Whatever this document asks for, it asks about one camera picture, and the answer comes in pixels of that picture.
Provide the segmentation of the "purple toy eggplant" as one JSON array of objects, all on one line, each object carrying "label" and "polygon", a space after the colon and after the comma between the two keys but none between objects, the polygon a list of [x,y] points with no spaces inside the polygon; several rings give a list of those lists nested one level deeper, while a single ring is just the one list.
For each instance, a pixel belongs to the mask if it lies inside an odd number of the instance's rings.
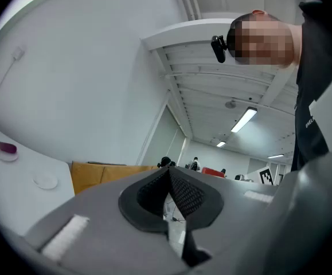
[{"label": "purple toy eggplant", "polygon": [[16,154],[17,147],[10,143],[0,142],[0,151],[7,154]]}]

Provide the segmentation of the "small white plate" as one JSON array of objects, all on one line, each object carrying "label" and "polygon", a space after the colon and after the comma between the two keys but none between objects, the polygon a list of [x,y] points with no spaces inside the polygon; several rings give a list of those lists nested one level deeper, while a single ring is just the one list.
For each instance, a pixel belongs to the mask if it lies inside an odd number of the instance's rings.
[{"label": "small white plate", "polygon": [[14,162],[18,159],[18,153],[7,153],[5,151],[0,151],[0,160],[4,162]]}]

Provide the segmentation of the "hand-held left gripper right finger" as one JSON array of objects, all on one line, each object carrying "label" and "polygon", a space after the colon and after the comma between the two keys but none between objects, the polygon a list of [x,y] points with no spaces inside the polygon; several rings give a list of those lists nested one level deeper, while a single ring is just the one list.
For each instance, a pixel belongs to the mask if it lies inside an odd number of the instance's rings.
[{"label": "hand-held left gripper right finger", "polygon": [[183,216],[183,271],[170,275],[266,275],[261,239],[277,187],[169,168],[170,192]]}]

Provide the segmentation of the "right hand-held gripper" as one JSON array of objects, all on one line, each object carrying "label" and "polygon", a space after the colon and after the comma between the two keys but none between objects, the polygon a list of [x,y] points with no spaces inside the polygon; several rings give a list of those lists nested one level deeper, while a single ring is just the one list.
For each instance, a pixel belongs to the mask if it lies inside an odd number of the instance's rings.
[{"label": "right hand-held gripper", "polygon": [[264,167],[261,168],[257,171],[257,177],[258,177],[258,181],[261,184],[265,184],[265,185],[273,185],[273,179],[272,179],[272,174],[271,174],[271,170],[269,167]]}]

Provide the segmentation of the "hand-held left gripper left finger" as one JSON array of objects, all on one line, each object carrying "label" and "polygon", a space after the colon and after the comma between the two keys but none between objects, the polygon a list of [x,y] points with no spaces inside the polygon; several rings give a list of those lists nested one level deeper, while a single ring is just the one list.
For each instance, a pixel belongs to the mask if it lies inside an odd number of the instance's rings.
[{"label": "hand-held left gripper left finger", "polygon": [[39,275],[184,275],[169,242],[163,205],[179,167],[145,171],[91,187],[25,235],[25,259]]}]

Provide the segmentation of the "red box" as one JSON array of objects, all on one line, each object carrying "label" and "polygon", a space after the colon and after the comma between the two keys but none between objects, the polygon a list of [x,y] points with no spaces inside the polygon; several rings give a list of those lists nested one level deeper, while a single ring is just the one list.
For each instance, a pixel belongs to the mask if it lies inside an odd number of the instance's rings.
[{"label": "red box", "polygon": [[202,168],[202,173],[207,174],[207,175],[212,175],[220,178],[225,178],[225,174],[221,171],[217,171],[208,167],[203,167]]}]

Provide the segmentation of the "person's black shirt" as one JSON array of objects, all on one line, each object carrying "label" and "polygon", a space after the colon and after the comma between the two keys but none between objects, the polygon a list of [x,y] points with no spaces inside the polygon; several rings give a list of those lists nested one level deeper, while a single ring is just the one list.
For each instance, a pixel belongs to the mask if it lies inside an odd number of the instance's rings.
[{"label": "person's black shirt", "polygon": [[332,12],[322,2],[300,3],[302,52],[296,83],[295,148],[292,171],[325,155],[329,149],[309,106],[315,103],[332,82]]}]

